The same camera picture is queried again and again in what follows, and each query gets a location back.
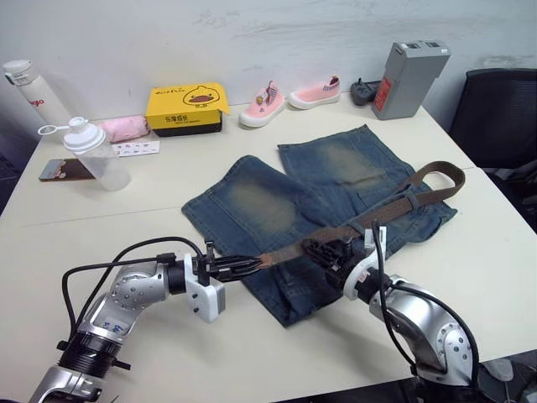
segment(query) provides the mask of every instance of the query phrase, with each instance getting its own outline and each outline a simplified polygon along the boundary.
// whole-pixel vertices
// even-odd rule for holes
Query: brown belt
[[[447,175],[454,182],[454,186],[439,189],[438,191],[425,191],[423,193],[414,194],[413,196],[415,197],[415,201],[410,200],[407,196],[402,196],[400,199],[392,201],[385,206],[373,210],[372,212],[358,216],[357,223],[363,228],[368,228],[371,225],[371,221],[374,219],[377,219],[381,224],[390,222],[397,217],[403,216],[407,212],[411,212],[417,207],[442,202],[445,199],[455,195],[464,185],[465,175],[460,168],[449,162],[435,161],[427,164],[415,172],[409,177],[409,179],[403,182],[396,191],[403,190],[409,184],[419,186],[423,182],[423,178],[431,172],[440,172]],[[263,262],[259,268],[268,268],[274,264],[282,263],[302,256],[304,254],[304,250],[302,249],[301,244],[303,239],[306,238],[326,243],[337,239],[352,240],[355,238],[360,238],[362,235],[363,234],[360,233],[358,229],[355,229],[349,225],[337,228],[320,228],[296,243],[278,250],[274,250],[273,252],[260,255],[259,258]]]

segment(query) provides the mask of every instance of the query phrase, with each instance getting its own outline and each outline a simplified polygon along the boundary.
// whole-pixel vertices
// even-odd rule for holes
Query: white water bottle
[[[47,124],[69,122],[71,114],[30,60],[13,60],[3,65],[4,75],[22,92]]]
[[[118,191],[131,181],[131,176],[116,156],[102,128],[83,117],[72,118],[69,126],[46,125],[38,130],[42,136],[69,130],[64,146],[89,170],[107,191]]]

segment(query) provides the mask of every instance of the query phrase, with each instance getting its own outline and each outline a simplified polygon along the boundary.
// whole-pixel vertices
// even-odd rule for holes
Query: chair backrest
[[[482,168],[536,160],[537,70],[468,71],[450,136]]]

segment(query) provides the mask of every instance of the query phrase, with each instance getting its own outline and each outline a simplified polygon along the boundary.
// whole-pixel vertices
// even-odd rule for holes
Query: smartphone
[[[95,179],[95,176],[76,158],[50,160],[39,177],[42,182],[79,181],[82,179]]]

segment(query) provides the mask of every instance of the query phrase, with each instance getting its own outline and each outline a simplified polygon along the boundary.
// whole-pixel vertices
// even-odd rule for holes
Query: pink towel
[[[98,124],[107,133],[110,143],[125,141],[149,134],[149,125],[144,116],[128,116],[110,119]]]

